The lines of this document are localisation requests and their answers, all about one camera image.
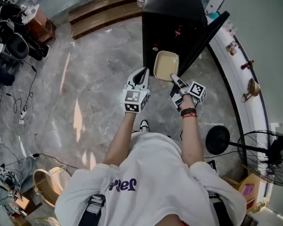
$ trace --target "sneaker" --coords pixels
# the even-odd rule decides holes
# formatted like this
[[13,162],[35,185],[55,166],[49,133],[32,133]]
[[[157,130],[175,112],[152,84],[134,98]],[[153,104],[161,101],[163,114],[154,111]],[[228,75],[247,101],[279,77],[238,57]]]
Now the sneaker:
[[48,58],[48,55],[49,55],[49,49],[50,49],[50,46],[47,45],[47,49],[45,50],[45,52],[43,53],[43,59],[47,59]]
[[142,120],[141,124],[140,124],[140,131],[146,131],[149,132],[149,124],[147,122],[147,120]]

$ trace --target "black cabinet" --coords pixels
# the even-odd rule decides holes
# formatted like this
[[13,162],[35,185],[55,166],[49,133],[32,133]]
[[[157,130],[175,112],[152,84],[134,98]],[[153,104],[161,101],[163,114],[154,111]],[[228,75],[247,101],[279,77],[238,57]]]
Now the black cabinet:
[[145,0],[143,65],[153,74],[157,53],[174,52],[179,56],[178,75],[182,75],[228,17],[224,12],[208,25],[201,0]]

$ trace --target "beige tray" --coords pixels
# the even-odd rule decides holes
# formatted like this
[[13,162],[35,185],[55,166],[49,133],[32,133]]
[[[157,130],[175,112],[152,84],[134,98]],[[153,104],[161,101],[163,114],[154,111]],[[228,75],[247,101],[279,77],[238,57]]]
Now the beige tray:
[[178,65],[179,57],[177,54],[162,50],[156,55],[154,76],[163,81],[172,81],[170,74],[177,75]]

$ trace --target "fan base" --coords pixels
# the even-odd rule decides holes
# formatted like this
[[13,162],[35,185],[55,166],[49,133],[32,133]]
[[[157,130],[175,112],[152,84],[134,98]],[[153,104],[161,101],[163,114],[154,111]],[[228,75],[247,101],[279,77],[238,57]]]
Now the fan base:
[[229,141],[228,129],[224,126],[214,126],[207,134],[206,147],[209,153],[219,155],[227,149]]

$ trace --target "wooden step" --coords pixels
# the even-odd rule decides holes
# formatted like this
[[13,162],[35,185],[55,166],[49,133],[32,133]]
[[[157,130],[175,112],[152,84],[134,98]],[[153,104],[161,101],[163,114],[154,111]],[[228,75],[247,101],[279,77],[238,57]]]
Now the wooden step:
[[70,24],[75,24],[96,13],[132,2],[136,0],[95,0],[70,11],[68,20]]
[[96,13],[71,26],[71,37],[76,39],[105,26],[142,15],[136,1]]

